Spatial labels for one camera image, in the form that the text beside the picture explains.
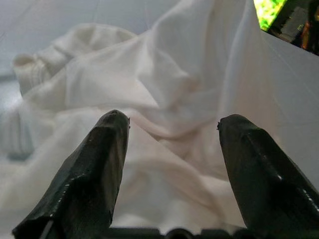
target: green screen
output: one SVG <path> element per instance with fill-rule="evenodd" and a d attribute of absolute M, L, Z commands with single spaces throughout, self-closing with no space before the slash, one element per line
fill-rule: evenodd
<path fill-rule="evenodd" d="M 267 31 L 287 0 L 254 0 L 260 28 Z"/>

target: white fabric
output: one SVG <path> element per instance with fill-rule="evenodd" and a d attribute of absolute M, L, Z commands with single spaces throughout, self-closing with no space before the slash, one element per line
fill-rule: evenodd
<path fill-rule="evenodd" d="M 29 157 L 1 161 L 11 170 L 1 176 L 1 238 L 112 109 L 131 118 L 112 226 L 243 227 L 216 126 L 237 113 L 274 132 L 267 60 L 252 0 L 183 0 L 142 35 L 83 24 L 18 56 L 23 102 L 1 117 L 0 149 Z"/>

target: white towel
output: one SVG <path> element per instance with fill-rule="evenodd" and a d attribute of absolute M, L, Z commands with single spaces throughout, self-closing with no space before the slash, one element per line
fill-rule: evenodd
<path fill-rule="evenodd" d="M 272 77 L 252 0 L 183 0 L 149 31 L 83 24 L 14 61 L 23 101 L 1 117 L 0 236 L 36 205 L 98 118 L 131 118 L 112 226 L 243 227 L 217 122 L 274 132 Z"/>

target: white cloth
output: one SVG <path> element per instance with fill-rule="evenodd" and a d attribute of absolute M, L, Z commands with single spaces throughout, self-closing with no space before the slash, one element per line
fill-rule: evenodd
<path fill-rule="evenodd" d="M 14 61 L 23 101 L 1 117 L 0 237 L 38 202 L 98 118 L 131 118 L 112 226 L 244 226 L 217 122 L 242 114 L 274 132 L 272 78 L 252 0 L 183 0 L 136 36 L 83 24 Z"/>

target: crumpled cloth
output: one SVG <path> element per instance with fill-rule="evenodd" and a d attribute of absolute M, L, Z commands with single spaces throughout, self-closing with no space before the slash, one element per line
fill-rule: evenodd
<path fill-rule="evenodd" d="M 82 24 L 13 63 L 23 101 L 0 121 L 0 238 L 37 204 L 104 113 L 131 119 L 114 227 L 244 227 L 219 119 L 271 134 L 272 76 L 252 0 L 183 0 L 141 35 Z"/>

